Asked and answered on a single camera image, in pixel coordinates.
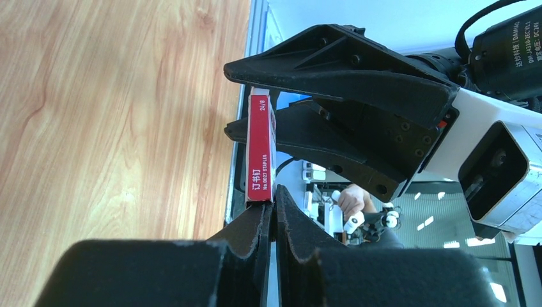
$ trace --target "screw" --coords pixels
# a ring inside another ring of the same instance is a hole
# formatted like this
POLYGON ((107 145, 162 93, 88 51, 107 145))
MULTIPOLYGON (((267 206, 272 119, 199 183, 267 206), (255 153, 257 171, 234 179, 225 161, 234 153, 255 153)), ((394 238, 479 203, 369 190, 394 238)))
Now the screw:
POLYGON ((327 46, 327 39, 324 38, 324 37, 321 38, 321 39, 320 39, 320 42, 318 43, 318 45, 320 46, 320 48, 327 46))
POLYGON ((429 144, 431 144, 432 139, 431 139, 430 136, 424 136, 422 138, 422 141, 424 142, 425 145, 429 145, 429 144))
POLYGON ((352 58, 350 59, 350 61, 352 62, 352 64, 354 65, 359 65, 359 63, 361 63, 361 57, 358 56, 357 54, 354 54, 352 56, 352 58))

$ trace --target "fluorescent light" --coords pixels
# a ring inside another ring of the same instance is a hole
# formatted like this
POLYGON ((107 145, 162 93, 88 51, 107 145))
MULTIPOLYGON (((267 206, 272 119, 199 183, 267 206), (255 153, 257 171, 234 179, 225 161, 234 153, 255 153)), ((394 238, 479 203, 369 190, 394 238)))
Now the fluorescent light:
POLYGON ((469 247, 482 246, 482 245, 488 245, 488 244, 495 243, 495 239, 478 240, 477 238, 470 238, 470 239, 467 239, 465 241, 467 241, 467 246, 469 246, 469 247))
POLYGON ((506 294, 504 294, 504 288, 502 288, 502 285, 499 285, 498 283, 490 283, 490 285, 492 286, 495 297, 501 302, 506 303, 506 294))
POLYGON ((444 248, 459 248, 459 242, 451 241, 444 244, 444 248))
POLYGON ((425 222, 424 222, 425 226, 428 226, 428 225, 431 224, 434 220, 435 220, 435 218, 432 217, 432 216, 431 216, 430 218, 426 219, 425 222))

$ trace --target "red box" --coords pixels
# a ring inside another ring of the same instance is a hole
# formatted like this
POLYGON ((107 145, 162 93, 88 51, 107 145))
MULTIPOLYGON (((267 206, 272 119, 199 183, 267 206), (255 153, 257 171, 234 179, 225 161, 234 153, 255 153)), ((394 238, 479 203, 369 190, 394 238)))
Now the red box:
POLYGON ((269 91, 252 88, 247 134, 246 201, 273 201, 275 194, 275 113, 269 91))

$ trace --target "white wall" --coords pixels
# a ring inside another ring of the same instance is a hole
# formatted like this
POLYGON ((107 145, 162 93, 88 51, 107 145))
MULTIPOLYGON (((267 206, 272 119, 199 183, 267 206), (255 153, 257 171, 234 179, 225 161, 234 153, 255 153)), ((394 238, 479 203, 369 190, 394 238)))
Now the white wall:
MULTIPOLYGON (((282 39, 316 24, 351 24, 397 52, 451 47, 461 25, 494 0, 268 0, 282 39)), ((488 27, 542 4, 522 1, 489 14, 467 31, 467 41, 488 27)))

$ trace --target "black cylindrical motor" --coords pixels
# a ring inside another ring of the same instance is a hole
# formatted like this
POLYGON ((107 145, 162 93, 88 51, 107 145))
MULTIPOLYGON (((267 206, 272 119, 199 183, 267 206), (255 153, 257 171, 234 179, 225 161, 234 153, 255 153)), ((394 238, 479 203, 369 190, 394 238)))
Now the black cylindrical motor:
POLYGON ((503 101, 542 95, 541 24, 538 6, 474 39, 468 66, 482 93, 503 101))

